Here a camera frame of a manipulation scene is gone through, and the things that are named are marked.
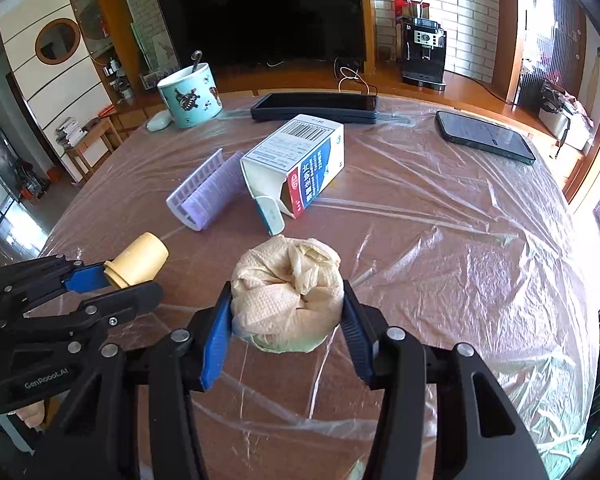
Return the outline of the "small white oval case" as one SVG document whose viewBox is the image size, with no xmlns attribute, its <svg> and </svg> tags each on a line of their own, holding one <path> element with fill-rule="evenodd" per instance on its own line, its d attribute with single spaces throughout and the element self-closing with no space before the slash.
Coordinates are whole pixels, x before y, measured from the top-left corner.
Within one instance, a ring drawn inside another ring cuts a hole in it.
<svg viewBox="0 0 600 480">
<path fill-rule="evenodd" d="M 161 131 L 168 128 L 171 122 L 173 122 L 171 113 L 168 110 L 160 110 L 148 120 L 146 129 L 150 132 Z"/>
</svg>

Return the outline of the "round wooden wall mirror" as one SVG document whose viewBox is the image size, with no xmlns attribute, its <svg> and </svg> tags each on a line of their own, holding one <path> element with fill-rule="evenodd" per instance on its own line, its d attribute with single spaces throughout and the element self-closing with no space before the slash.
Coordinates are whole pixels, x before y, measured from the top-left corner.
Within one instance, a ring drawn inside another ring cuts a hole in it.
<svg viewBox="0 0 600 480">
<path fill-rule="evenodd" d="M 79 47 L 81 34 L 75 21 L 58 18 L 46 24 L 35 39 L 35 55 L 46 65 L 68 61 Z"/>
</svg>

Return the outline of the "lavender blister pack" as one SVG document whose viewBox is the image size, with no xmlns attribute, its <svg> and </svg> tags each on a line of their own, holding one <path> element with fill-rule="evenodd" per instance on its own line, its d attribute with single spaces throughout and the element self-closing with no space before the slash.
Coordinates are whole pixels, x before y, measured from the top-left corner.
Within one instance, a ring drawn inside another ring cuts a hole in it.
<svg viewBox="0 0 600 480">
<path fill-rule="evenodd" d="M 166 199 L 174 217 L 196 232 L 208 228 L 235 198 L 247 192 L 242 156 L 243 152 L 236 152 L 224 159 L 222 148 L 209 156 Z"/>
</svg>

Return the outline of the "small wooden side table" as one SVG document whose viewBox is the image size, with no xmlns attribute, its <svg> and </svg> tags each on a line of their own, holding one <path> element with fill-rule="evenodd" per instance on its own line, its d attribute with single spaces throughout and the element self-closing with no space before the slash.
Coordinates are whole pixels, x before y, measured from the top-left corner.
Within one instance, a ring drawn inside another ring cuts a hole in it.
<svg viewBox="0 0 600 480">
<path fill-rule="evenodd" d="M 97 168 L 124 141 L 109 118 L 99 119 L 86 135 L 73 148 L 66 148 L 61 157 L 73 180 L 80 183 L 87 181 Z"/>
</svg>

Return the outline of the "black television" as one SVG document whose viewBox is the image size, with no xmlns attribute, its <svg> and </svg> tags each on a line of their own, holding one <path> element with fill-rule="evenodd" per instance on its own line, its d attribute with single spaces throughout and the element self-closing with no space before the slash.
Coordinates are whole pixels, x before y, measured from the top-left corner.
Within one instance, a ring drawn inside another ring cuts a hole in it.
<svg viewBox="0 0 600 480">
<path fill-rule="evenodd" d="M 157 0 L 178 62 L 362 61 L 362 0 Z"/>
</svg>

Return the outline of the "metal spoon in mug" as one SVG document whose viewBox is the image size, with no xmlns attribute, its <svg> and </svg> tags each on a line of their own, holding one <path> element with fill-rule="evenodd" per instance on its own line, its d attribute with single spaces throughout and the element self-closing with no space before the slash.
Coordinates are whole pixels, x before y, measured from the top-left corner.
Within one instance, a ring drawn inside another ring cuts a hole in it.
<svg viewBox="0 0 600 480">
<path fill-rule="evenodd" d="M 196 50 L 193 54 L 192 54 L 192 72 L 195 73 L 197 70 L 197 67 L 201 61 L 202 58 L 202 52 L 201 50 Z"/>
</svg>

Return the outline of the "yellow plastic cap bottle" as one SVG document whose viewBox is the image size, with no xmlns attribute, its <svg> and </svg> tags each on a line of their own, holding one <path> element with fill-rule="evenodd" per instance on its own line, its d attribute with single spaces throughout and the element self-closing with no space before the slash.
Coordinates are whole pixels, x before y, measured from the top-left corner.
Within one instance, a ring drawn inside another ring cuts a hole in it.
<svg viewBox="0 0 600 480">
<path fill-rule="evenodd" d="M 145 232 L 112 261 L 104 262 L 107 281 L 124 289 L 152 281 L 169 257 L 168 248 L 151 232 Z"/>
</svg>

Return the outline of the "teal patterned mug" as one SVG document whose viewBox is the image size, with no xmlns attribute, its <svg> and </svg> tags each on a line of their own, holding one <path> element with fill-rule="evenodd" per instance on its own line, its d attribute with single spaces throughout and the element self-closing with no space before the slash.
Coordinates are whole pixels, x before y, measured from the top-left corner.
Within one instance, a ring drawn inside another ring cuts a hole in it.
<svg viewBox="0 0 600 480">
<path fill-rule="evenodd" d="M 180 129 L 201 125 L 223 108 L 208 63 L 178 70 L 161 79 L 157 88 L 174 125 Z"/>
</svg>

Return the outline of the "beige glove wad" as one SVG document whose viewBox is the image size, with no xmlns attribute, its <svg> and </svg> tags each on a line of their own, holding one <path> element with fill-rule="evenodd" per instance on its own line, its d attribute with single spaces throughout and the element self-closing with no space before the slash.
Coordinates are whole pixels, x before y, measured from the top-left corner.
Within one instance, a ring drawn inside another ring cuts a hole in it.
<svg viewBox="0 0 600 480">
<path fill-rule="evenodd" d="M 339 324 L 340 255 L 308 238 L 276 235 L 245 252 L 230 279 L 233 334 L 270 353 L 309 353 Z"/>
</svg>

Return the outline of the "dark blue tray case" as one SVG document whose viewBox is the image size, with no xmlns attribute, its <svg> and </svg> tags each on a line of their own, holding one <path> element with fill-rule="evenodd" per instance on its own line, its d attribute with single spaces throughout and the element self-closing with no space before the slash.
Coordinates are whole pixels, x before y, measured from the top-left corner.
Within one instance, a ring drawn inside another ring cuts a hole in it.
<svg viewBox="0 0 600 480">
<path fill-rule="evenodd" d="M 288 120 L 299 114 L 341 122 L 373 125 L 378 117 L 378 97 L 339 92 L 273 92 L 250 108 L 257 122 Z"/>
</svg>

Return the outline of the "black coffee machine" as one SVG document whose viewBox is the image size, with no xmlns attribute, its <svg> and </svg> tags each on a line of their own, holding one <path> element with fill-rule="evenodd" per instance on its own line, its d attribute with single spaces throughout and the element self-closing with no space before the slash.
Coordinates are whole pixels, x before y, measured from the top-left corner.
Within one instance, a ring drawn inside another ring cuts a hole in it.
<svg viewBox="0 0 600 480">
<path fill-rule="evenodd" d="M 428 18 L 401 18 L 402 81 L 436 91 L 445 89 L 446 31 Z"/>
</svg>

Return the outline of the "black smartphone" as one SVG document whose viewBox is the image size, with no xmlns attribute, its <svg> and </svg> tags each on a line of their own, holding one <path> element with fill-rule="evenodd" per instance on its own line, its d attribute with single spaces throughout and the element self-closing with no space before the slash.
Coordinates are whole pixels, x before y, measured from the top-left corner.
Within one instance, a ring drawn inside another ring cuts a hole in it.
<svg viewBox="0 0 600 480">
<path fill-rule="evenodd" d="M 532 166 L 535 156 L 520 133 L 485 120 L 438 110 L 436 123 L 445 141 Z"/>
</svg>

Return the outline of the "white blue naproxen box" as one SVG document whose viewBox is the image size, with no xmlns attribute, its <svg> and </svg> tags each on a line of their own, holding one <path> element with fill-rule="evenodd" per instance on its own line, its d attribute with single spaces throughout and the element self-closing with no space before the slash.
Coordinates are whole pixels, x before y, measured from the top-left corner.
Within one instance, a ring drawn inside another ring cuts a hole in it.
<svg viewBox="0 0 600 480">
<path fill-rule="evenodd" d="M 344 168 L 344 128 L 300 114 L 240 159 L 246 187 L 268 234 L 298 218 Z"/>
</svg>

